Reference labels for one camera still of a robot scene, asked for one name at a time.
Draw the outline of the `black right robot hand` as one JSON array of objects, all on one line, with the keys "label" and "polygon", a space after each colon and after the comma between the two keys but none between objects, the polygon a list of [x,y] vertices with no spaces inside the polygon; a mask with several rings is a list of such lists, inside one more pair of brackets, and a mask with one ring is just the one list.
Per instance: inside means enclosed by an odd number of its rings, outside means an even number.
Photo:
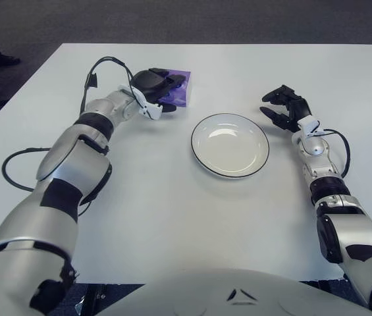
[{"label": "black right robot hand", "polygon": [[307,101],[285,85],[264,95],[262,102],[285,106],[288,111],[287,115],[279,114],[268,107],[260,107],[259,109],[275,126],[290,132],[297,132],[300,129],[298,121],[311,115]]}]

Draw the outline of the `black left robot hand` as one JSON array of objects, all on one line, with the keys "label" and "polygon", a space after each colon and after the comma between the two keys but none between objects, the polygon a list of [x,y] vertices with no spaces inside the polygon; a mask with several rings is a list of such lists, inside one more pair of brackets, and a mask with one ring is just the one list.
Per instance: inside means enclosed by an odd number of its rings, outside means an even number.
[{"label": "black left robot hand", "polygon": [[167,69],[149,68],[136,73],[130,80],[130,84],[139,89],[146,101],[162,106],[163,113],[176,111],[177,106],[172,103],[160,102],[160,99],[169,95],[173,89],[181,87],[186,81],[182,74],[170,74]]}]

